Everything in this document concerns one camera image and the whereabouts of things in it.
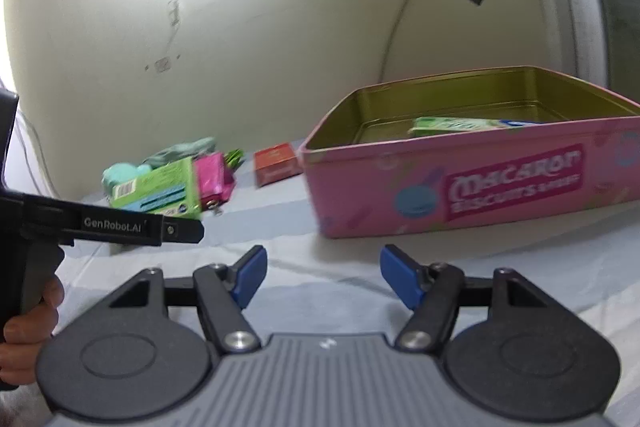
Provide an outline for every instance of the finger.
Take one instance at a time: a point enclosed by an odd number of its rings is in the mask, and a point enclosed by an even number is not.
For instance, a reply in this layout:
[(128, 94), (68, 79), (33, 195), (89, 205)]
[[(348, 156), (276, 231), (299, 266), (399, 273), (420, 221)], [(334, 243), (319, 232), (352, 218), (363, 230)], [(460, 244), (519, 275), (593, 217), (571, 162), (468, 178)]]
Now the finger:
[(4, 325), (4, 339), (9, 344), (35, 344), (48, 339), (58, 323), (58, 311), (48, 304), (38, 304), (26, 315), (14, 317)]
[(0, 368), (6, 371), (33, 368), (41, 347), (42, 343), (0, 344)]
[(60, 279), (54, 276), (53, 279), (44, 286), (42, 297), (49, 306), (53, 308), (60, 306), (65, 298), (65, 288), (62, 282), (60, 282)]
[(35, 369), (24, 369), (21, 371), (0, 370), (0, 380), (10, 385), (27, 385), (36, 381)]

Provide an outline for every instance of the light blue plush toy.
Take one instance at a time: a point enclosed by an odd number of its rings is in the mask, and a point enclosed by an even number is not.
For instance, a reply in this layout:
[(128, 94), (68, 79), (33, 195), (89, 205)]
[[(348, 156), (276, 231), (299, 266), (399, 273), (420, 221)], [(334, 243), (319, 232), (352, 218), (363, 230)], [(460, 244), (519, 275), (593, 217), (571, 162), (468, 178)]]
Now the light blue plush toy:
[(102, 188), (104, 193), (111, 196), (113, 187), (126, 183), (132, 179), (151, 172), (151, 165), (140, 165), (136, 167), (130, 163), (116, 163), (102, 173)]

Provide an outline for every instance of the cream wall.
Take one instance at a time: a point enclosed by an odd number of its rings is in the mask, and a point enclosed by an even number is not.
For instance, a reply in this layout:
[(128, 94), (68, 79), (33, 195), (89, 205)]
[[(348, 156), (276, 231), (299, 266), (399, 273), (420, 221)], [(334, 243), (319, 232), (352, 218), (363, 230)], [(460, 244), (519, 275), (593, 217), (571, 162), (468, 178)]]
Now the cream wall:
[[(0, 0), (0, 7), (3, 4), (4, 0)], [(5, 35), (4, 11), (0, 10), (0, 79), (7, 89), (15, 91)], [(4, 183), (7, 187), (20, 192), (50, 195), (49, 187), (38, 168), (38, 160), (30, 136), (24, 128), (19, 127), (21, 123), (22, 120), (18, 118), (18, 123), (14, 126), (14, 132), (9, 142), (9, 150), (4, 164)]]
[[(402, 3), (178, 0), (168, 46), (169, 1), (4, 0), (15, 84), (63, 196), (176, 142), (251, 150), (305, 136), (377, 80)], [(158, 74), (165, 54), (172, 68)], [(539, 0), (411, 0), (386, 79), (548, 57)]]

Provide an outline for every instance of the printed macaron illustration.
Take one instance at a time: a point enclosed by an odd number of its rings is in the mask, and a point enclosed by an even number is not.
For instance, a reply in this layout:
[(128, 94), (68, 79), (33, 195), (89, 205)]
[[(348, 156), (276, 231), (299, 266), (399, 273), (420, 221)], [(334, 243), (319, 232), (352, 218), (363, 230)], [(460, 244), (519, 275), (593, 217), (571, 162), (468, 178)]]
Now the printed macaron illustration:
[(420, 185), (405, 187), (396, 194), (396, 211), (404, 217), (418, 219), (426, 217), (438, 207), (438, 194), (433, 188), (444, 174), (443, 167), (433, 169)]
[(631, 167), (640, 161), (640, 135), (634, 131), (626, 131), (620, 136), (614, 152), (616, 165)]

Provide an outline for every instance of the green package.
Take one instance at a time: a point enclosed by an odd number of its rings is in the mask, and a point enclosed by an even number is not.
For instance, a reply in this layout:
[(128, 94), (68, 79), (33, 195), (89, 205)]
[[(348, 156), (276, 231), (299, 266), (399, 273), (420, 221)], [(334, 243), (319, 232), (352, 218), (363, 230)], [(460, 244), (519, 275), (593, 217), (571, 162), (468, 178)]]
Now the green package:
[(200, 217), (191, 158), (183, 158), (113, 187), (111, 206), (176, 217)]
[(450, 116), (423, 116), (414, 120), (409, 136), (436, 136), (455, 132), (488, 131), (539, 125), (537, 122), (515, 120), (489, 120), (487, 118), (454, 118)]

